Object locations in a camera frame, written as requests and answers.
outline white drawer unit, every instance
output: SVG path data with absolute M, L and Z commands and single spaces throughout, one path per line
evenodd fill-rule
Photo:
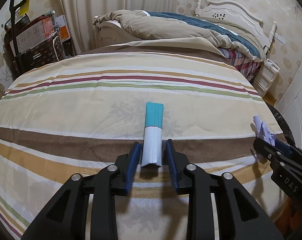
M 258 94 L 263 97 L 266 93 L 267 90 L 264 89 L 258 82 L 256 82 L 255 80 L 252 83 L 252 86 L 255 88 L 255 90 L 258 92 Z
M 253 87 L 261 97 L 263 97 L 271 87 L 279 73 L 279 70 L 280 68 L 270 59 L 267 59 L 264 62 L 253 83 Z

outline brown stripe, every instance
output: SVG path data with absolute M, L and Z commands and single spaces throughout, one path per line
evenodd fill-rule
M 138 46 L 138 47 L 135 47 L 135 46 L 109 46 L 109 47 L 93 49 L 93 50 L 83 53 L 82 55 L 98 54 L 98 53 L 112 53 L 112 52 L 135 52 L 135 51 L 179 54 L 179 55 L 184 55 L 184 56 L 210 59 L 210 60 L 214 60 L 217 62 L 223 62 L 227 65 L 230 64 L 225 57 L 215 54 L 213 52 L 206 51 L 206 50 L 176 48 L 176 47 L 166 47 L 166 46 Z
M 51 135 L 0 127 L 0 139 L 51 155 L 79 160 L 115 162 L 129 153 L 133 140 L 106 140 Z M 254 153 L 255 138 L 175 140 L 176 151 L 192 163 L 232 160 Z

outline bedpost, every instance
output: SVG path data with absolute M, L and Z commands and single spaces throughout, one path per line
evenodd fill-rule
M 272 25 L 272 28 L 271 28 L 271 31 L 270 31 L 270 34 L 269 34 L 270 43 L 272 43 L 273 37 L 274 37 L 274 35 L 275 35 L 276 26 L 277 26 L 277 23 L 276 23 L 276 22 L 273 22 L 273 25 Z
M 195 8 L 195 16 L 199 16 L 199 14 L 200 14 L 201 1 L 202 1 L 202 0 L 198 0 L 197 6 L 196 6 L 196 8 Z
M 270 31 L 270 33 L 269 33 L 269 41 L 270 41 L 270 46 L 271 46 L 271 44 L 272 44 L 272 42 L 273 42 L 273 37 L 274 37 L 274 35 L 275 35 L 275 33 L 276 33 L 276 27 L 277 27 L 277 23 L 276 22 L 273 22 L 273 24 L 272 24 L 272 28 L 271 28 L 271 31 Z M 268 48 L 267 46 L 264 48 L 264 52 L 267 54 L 267 52 L 268 52 L 268 50 L 270 49 L 270 47 Z

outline cardboard box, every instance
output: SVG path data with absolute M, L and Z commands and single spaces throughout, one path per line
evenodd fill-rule
M 24 53 L 28 49 L 34 48 L 50 38 L 53 33 L 54 27 L 51 17 L 35 23 L 16 37 L 18 51 L 20 53 Z M 16 55 L 13 41 L 11 41 L 9 44 L 15 57 Z
M 60 27 L 60 36 L 62 42 L 67 41 L 69 38 L 71 38 L 68 25 L 66 23 L 65 15 L 61 15 L 59 17 L 55 18 L 56 25 Z

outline blue comforter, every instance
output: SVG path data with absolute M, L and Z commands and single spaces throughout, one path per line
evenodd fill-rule
M 227 35 L 231 41 L 238 41 L 242 45 L 244 45 L 246 48 L 248 48 L 250 53 L 253 56 L 257 56 L 258 58 L 261 58 L 259 50 L 255 46 L 253 46 L 249 41 L 247 41 L 245 38 L 243 38 L 239 35 L 233 34 L 232 32 L 230 32 L 224 28 L 221 28 L 220 26 L 218 26 L 216 24 L 206 22 L 206 21 L 203 21 L 203 20 L 200 20 L 197 18 L 184 16 L 184 15 L 177 14 L 177 13 L 159 13 L 159 12 L 148 12 L 148 13 L 150 14 L 150 16 L 156 16 L 156 17 L 162 17 L 162 18 L 173 18 L 173 19 L 184 21 L 187 24 L 190 24 L 193 26 L 214 30 L 217 33 L 220 33 L 222 35 Z

